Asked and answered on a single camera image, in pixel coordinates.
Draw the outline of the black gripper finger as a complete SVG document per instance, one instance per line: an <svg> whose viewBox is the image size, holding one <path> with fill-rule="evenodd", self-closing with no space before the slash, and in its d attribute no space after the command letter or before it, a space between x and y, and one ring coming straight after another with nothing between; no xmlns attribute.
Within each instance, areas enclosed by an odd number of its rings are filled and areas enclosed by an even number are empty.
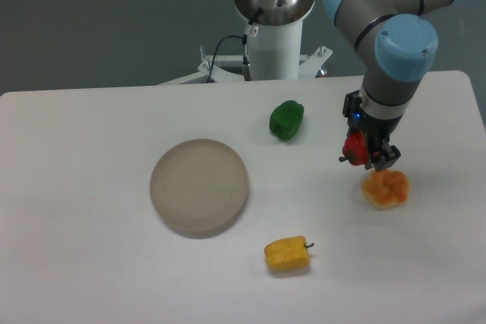
<svg viewBox="0 0 486 324"><path fill-rule="evenodd" d="M395 146L383 145L379 151L369 155L365 168L384 171L394 165L400 158L400 151Z"/></svg>

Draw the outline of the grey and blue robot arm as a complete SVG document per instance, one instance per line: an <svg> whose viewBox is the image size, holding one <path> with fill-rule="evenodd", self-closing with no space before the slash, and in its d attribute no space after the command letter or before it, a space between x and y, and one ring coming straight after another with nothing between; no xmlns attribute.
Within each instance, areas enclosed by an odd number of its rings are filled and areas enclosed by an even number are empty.
<svg viewBox="0 0 486 324"><path fill-rule="evenodd" d="M390 135L438 47L437 32L424 15L460 1L323 0L330 21L366 66L361 87L346 95L342 111L348 135L363 143L364 152L343 153L343 160L382 171L399 158ZM245 78L296 78L302 21L314 0L235 0L235 6L247 23Z"/></svg>

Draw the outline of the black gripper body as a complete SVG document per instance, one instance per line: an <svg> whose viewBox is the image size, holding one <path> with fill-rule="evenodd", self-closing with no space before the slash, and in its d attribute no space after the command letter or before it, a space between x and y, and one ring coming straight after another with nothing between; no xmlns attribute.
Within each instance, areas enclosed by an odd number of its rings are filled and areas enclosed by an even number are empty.
<svg viewBox="0 0 486 324"><path fill-rule="evenodd" d="M359 90L348 93L343 105L343 116L347 118L348 134L360 131L364 134L369 157L400 157L401 153L390 145L390 135L396 129L402 115L395 118L378 118L365 110L365 96Z"/></svg>

